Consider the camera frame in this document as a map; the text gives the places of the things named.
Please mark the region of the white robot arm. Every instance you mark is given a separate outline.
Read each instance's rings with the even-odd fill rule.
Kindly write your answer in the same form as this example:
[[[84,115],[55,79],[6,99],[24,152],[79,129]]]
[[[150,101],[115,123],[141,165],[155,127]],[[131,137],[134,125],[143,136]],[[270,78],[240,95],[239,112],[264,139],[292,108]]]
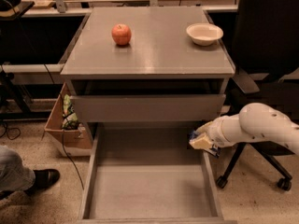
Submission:
[[[273,142],[299,155],[299,125],[261,103],[245,105],[238,114],[216,118],[192,132],[189,144],[218,157],[220,149],[238,143]]]

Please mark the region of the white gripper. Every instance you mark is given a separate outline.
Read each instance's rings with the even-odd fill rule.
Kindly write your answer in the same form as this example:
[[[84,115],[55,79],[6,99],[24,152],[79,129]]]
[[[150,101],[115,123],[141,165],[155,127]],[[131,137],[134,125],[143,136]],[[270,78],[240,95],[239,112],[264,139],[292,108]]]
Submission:
[[[195,149],[210,149],[212,148],[212,143],[217,147],[230,146],[230,142],[222,132],[223,122],[223,118],[217,118],[198,127],[195,130],[196,133],[191,134],[189,144]]]

